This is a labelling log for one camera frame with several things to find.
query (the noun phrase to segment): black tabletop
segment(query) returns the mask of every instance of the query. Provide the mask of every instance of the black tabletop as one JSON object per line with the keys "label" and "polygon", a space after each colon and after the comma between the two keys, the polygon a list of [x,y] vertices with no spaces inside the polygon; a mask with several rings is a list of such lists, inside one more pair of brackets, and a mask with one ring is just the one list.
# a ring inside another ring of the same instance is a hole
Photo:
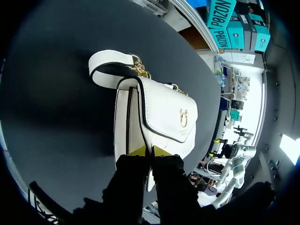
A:
{"label": "black tabletop", "polygon": [[[104,49],[139,55],[154,80],[176,83],[196,101],[187,173],[206,154],[216,126],[220,87],[213,73],[160,18],[128,0],[44,1],[27,15],[6,57],[0,119],[22,179],[35,180],[69,211],[84,197],[101,201],[115,171],[116,91],[94,84],[88,72],[89,57]],[[154,190],[145,193],[145,205],[154,200]]]}

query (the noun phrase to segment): teal box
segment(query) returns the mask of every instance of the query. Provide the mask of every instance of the teal box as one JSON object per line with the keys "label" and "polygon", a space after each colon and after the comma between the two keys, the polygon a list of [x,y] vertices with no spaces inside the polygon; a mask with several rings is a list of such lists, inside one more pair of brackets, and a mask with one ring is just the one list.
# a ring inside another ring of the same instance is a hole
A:
{"label": "teal box", "polygon": [[234,121],[239,121],[240,112],[235,109],[231,109],[230,110],[230,118]]}
{"label": "teal box", "polygon": [[211,0],[207,26],[225,30],[233,13],[236,0]]}
{"label": "teal box", "polygon": [[231,19],[227,25],[227,32],[232,48],[245,48],[243,25],[235,12],[232,13]]}
{"label": "teal box", "polygon": [[259,15],[249,14],[249,17],[257,32],[255,50],[264,52],[270,41],[270,33],[263,19]]}
{"label": "teal box", "polygon": [[210,29],[210,32],[219,48],[231,48],[230,39],[226,29]]}

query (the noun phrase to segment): handbag strap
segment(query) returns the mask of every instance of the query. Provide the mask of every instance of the handbag strap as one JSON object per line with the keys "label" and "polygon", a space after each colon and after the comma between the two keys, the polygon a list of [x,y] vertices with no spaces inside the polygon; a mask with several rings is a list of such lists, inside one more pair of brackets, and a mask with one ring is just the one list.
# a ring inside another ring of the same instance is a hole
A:
{"label": "handbag strap", "polygon": [[89,60],[89,72],[92,80],[99,86],[117,89],[119,81],[123,76],[106,74],[98,71],[101,66],[107,64],[119,64],[132,67],[138,57],[131,54],[124,54],[115,50],[103,50],[93,54]]}

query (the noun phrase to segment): gold chain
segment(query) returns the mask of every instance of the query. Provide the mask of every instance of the gold chain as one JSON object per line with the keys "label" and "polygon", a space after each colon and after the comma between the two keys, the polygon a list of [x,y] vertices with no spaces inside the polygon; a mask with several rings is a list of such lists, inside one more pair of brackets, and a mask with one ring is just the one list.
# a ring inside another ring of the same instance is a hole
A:
{"label": "gold chain", "polygon": [[[139,76],[151,79],[151,74],[146,70],[145,66],[142,63],[142,60],[136,55],[133,55],[133,56],[135,56],[137,58],[137,61],[134,63],[133,66],[128,66],[128,67],[131,70],[136,71]],[[188,96],[188,93],[186,91],[180,90],[178,85],[176,85],[174,83],[172,83],[172,85],[173,85],[173,90]]]}
{"label": "gold chain", "polygon": [[132,70],[134,70],[134,71],[136,71],[139,74],[139,76],[151,79],[151,75],[145,69],[145,66],[142,63],[142,60],[139,57],[137,57],[137,59],[138,60],[134,63],[134,65],[133,66],[129,66],[129,68],[132,69]]}

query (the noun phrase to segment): window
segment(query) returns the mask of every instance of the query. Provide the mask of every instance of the window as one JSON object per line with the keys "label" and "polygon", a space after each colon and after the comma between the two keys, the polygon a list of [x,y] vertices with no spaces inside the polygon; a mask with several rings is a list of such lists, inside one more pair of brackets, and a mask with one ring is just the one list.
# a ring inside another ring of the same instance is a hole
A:
{"label": "window", "polygon": [[296,165],[300,155],[300,139],[295,141],[289,136],[283,135],[279,147],[289,157],[291,162]]}

